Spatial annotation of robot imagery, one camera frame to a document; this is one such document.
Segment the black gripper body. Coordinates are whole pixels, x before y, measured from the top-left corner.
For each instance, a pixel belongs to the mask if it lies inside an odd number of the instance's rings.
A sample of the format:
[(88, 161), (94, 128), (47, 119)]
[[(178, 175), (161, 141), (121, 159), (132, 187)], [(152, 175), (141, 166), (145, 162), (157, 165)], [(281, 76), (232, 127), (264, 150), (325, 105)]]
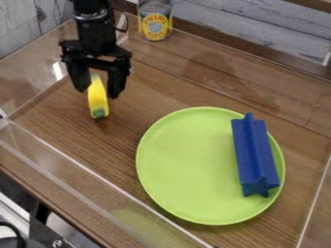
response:
[(90, 68), (129, 72), (132, 52), (117, 44), (116, 33), (126, 29), (114, 25), (113, 9), (73, 11), (77, 39), (59, 41), (61, 62), (70, 73)]

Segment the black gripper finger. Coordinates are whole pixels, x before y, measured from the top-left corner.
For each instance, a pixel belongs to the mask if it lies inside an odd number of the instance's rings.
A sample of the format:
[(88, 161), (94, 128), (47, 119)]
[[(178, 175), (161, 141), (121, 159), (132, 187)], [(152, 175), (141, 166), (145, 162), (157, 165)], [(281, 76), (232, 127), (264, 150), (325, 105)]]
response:
[(124, 68), (113, 67), (109, 69), (106, 75), (106, 97), (116, 99), (125, 89), (128, 73)]
[(68, 74), (74, 89), (84, 92), (90, 85), (89, 68), (78, 62), (70, 62), (68, 64)]

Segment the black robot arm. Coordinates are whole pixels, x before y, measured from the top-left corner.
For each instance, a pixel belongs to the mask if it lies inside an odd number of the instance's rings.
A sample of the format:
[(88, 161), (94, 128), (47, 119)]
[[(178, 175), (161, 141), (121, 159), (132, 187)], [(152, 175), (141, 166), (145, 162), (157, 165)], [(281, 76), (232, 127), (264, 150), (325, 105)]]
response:
[(69, 0), (77, 40), (61, 40), (61, 62), (78, 92), (92, 84), (89, 69), (106, 72), (106, 97), (116, 99), (130, 75), (132, 52), (116, 43), (114, 13), (108, 0)]

